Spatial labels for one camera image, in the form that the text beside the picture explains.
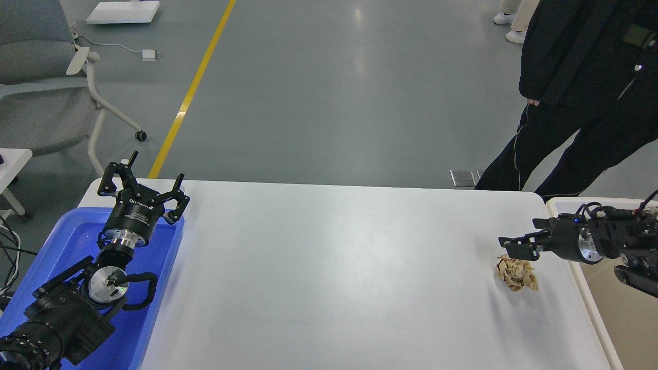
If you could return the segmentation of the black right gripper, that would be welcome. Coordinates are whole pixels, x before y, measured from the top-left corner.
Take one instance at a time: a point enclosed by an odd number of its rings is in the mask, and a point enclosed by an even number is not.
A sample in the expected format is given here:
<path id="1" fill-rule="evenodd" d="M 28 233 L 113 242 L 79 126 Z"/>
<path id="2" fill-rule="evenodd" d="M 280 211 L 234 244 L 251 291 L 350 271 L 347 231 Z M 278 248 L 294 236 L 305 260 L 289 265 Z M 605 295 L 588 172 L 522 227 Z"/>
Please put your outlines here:
<path id="1" fill-rule="evenodd" d="M 584 216 L 533 218 L 536 229 L 550 229 L 525 234 L 522 237 L 498 237 L 510 258 L 535 262 L 544 250 L 572 262 L 594 265 L 604 256 L 599 253 Z"/>

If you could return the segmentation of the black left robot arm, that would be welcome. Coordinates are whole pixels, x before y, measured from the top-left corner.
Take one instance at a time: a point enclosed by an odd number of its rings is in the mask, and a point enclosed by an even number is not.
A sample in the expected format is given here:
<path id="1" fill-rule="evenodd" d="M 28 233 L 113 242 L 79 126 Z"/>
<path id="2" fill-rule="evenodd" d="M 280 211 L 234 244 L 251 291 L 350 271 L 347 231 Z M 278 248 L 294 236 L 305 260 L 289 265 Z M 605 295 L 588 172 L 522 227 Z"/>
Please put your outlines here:
<path id="1" fill-rule="evenodd" d="M 97 194 L 115 206 L 97 236 L 99 255 L 87 256 L 33 291 L 26 322 L 2 337 L 2 369 L 60 369 L 77 365 L 114 332 L 111 319 L 120 311 L 148 307 L 155 299 L 154 272 L 127 273 L 135 250 L 147 246 L 160 219 L 173 225 L 190 198 L 179 174 L 170 191 L 140 184 L 132 173 L 138 152 L 127 162 L 110 162 Z"/>

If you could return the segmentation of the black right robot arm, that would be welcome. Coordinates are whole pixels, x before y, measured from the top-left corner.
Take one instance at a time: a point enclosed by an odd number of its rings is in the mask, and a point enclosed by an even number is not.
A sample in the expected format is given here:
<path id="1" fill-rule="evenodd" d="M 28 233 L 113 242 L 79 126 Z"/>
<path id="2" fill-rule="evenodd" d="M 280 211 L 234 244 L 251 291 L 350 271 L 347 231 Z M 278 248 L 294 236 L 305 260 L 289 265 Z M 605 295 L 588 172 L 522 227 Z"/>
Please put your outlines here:
<path id="1" fill-rule="evenodd" d="M 536 232 L 500 237 L 508 257 L 535 262 L 542 251 L 572 262 L 594 265 L 604 258 L 620 258 L 616 278 L 623 284 L 657 295 L 656 208 L 651 193 L 635 209 L 619 209 L 599 202 L 581 204 L 575 213 L 534 218 Z"/>

